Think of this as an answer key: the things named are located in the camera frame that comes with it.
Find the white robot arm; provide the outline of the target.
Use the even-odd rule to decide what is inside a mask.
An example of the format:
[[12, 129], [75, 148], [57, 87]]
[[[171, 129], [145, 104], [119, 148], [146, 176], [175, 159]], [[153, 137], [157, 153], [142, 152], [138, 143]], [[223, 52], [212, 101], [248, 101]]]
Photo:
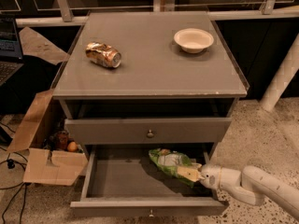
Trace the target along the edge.
[[184, 175], [208, 189], [224, 190], [242, 203], [262, 205], [267, 197], [299, 220], [299, 190], [258, 167], [246, 166], [238, 171], [218, 165], [195, 164], [187, 167]]

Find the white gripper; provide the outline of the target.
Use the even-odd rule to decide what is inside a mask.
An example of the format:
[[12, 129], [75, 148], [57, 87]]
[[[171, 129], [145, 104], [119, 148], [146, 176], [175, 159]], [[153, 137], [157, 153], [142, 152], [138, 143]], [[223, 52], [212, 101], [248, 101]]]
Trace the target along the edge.
[[221, 182], [221, 167], [205, 164], [201, 168], [187, 168], [187, 178], [192, 182], [200, 181], [207, 189], [218, 189]]

